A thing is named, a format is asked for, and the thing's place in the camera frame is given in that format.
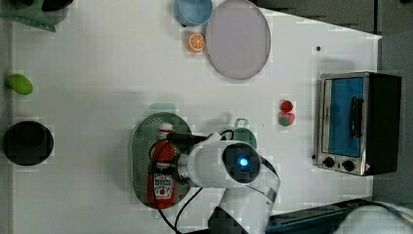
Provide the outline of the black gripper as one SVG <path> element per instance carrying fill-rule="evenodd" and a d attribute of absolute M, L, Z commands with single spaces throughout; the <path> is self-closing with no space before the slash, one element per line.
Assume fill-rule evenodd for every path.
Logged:
<path fill-rule="evenodd" d="M 205 136 L 196 136 L 183 133 L 169 133 L 167 140 L 175 144 L 196 144 L 206 140 Z M 187 156 L 182 154 L 179 149 L 174 150 L 173 158 L 167 161 L 167 174 L 179 184 L 189 183 L 189 174 L 187 169 Z"/>

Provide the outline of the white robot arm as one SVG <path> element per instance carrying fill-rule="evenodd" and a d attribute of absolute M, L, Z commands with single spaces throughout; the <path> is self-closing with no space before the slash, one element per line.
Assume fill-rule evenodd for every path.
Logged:
<path fill-rule="evenodd" d="M 175 181 L 224 190 L 207 221 L 209 234 L 265 234 L 281 185 L 268 160 L 250 144 L 219 133 L 170 133 L 166 140 L 180 151 L 172 161 Z"/>

